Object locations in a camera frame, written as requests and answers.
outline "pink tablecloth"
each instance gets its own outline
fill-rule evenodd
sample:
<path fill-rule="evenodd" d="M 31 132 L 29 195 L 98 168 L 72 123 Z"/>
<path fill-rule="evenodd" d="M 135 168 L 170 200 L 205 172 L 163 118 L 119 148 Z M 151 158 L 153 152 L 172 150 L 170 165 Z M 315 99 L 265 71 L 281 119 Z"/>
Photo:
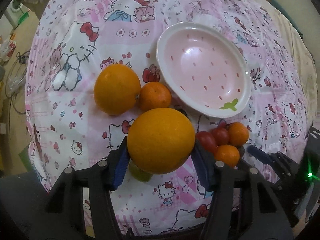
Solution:
<path fill-rule="evenodd" d="M 93 86 L 101 70 L 119 62 L 131 67 L 141 84 L 162 82 L 156 41 L 181 21 L 217 29 L 233 41 L 247 62 L 252 96 L 241 114 L 249 144 L 266 152 L 280 150 L 299 161 L 307 131 L 306 103 L 292 58 L 268 12 L 252 0 L 50 0 L 36 32 L 28 64 L 26 110 L 32 135 L 29 156 L 41 183 L 50 190 L 66 167 L 92 166 L 116 149 L 134 119 L 134 108 L 111 117 L 99 111 Z M 216 127 L 175 95 L 196 131 Z M 270 181 L 270 167 L 245 154 Z M 176 171 L 148 183 L 127 172 L 112 192 L 116 219 L 126 233 L 161 234 L 204 222 L 211 201 L 200 185 L 191 159 Z M 234 208 L 238 205 L 235 192 Z M 87 223 L 90 200 L 84 195 Z"/>

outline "orange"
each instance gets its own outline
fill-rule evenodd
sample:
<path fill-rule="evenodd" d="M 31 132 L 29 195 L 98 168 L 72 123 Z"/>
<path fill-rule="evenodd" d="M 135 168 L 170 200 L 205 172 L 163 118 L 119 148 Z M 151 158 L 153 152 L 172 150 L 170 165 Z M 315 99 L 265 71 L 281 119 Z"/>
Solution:
<path fill-rule="evenodd" d="M 249 139 L 248 129 L 240 122 L 234 122 L 229 126 L 229 143 L 239 147 L 244 145 Z"/>
<path fill-rule="evenodd" d="M 140 91 L 139 107 L 142 111 L 148 111 L 154 108 L 169 107 L 170 103 L 170 90 L 161 83 L 148 83 Z"/>
<path fill-rule="evenodd" d="M 140 115 L 129 129 L 130 158 L 150 174 L 175 171 L 189 157 L 195 144 L 190 120 L 172 108 L 156 108 Z"/>
<path fill-rule="evenodd" d="M 110 115 L 123 114 L 131 109 L 141 90 L 137 74 L 122 64 L 105 68 L 94 85 L 94 100 L 98 107 Z"/>
<path fill-rule="evenodd" d="M 240 154 L 236 147 L 232 145 L 221 145 L 214 154 L 217 161 L 223 161 L 226 165 L 233 168 L 240 160 Z"/>

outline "plate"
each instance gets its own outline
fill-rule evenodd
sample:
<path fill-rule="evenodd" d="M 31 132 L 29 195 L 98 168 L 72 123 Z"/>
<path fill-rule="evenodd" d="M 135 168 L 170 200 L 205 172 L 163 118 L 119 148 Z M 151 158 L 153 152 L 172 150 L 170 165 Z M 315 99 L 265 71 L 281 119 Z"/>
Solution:
<path fill-rule="evenodd" d="M 181 22 L 157 42 L 165 82 L 193 109 L 211 117 L 239 114 L 251 94 L 251 79 L 238 48 L 218 31 Z"/>

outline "plastic bag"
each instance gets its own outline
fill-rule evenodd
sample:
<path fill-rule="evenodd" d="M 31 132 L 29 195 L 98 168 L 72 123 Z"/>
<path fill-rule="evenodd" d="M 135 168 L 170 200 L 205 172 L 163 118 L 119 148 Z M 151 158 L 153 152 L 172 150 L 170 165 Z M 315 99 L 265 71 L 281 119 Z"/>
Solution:
<path fill-rule="evenodd" d="M 16 48 L 16 42 L 15 41 L 12 41 L 10 39 L 6 39 L 1 45 L 0 45 L 0 58 L 6 62 L 8 61 L 15 48 Z"/>

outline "cherry tomato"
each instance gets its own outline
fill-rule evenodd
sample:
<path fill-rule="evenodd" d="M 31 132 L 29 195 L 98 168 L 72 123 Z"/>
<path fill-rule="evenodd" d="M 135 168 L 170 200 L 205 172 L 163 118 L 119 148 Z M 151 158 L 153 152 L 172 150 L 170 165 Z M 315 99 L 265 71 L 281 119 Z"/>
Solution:
<path fill-rule="evenodd" d="M 229 142 L 229 133 L 226 128 L 217 127 L 211 130 L 211 134 L 215 138 L 217 145 L 227 145 Z"/>
<path fill-rule="evenodd" d="M 217 143 L 211 133 L 207 131 L 201 131 L 196 134 L 196 138 L 201 143 L 201 146 L 208 152 L 216 153 L 217 152 Z"/>

